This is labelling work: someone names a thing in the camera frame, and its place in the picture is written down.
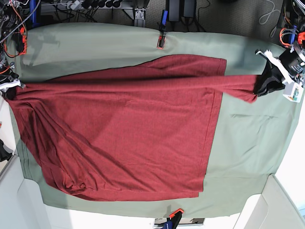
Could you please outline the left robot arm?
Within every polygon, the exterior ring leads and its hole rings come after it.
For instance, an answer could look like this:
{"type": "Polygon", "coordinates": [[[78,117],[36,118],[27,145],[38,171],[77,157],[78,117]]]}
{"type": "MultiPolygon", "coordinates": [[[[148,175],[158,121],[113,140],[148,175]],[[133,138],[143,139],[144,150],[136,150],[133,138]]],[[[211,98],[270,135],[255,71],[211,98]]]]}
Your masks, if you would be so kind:
{"type": "Polygon", "coordinates": [[[278,57],[270,50],[255,51],[266,65],[256,80],[254,94],[259,97],[282,90],[286,99],[299,103],[305,91],[305,2],[284,0],[280,13],[271,34],[280,30],[279,42],[285,50],[278,57]]]}

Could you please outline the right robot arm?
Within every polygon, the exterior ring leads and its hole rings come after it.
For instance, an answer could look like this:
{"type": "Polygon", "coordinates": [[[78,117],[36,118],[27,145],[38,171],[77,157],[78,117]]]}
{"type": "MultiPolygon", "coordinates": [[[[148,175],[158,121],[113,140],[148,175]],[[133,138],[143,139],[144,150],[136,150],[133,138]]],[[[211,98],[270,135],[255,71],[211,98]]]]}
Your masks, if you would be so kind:
{"type": "Polygon", "coordinates": [[[0,94],[12,99],[23,88],[16,70],[16,58],[27,52],[27,28],[18,1],[0,2],[0,94]]]}

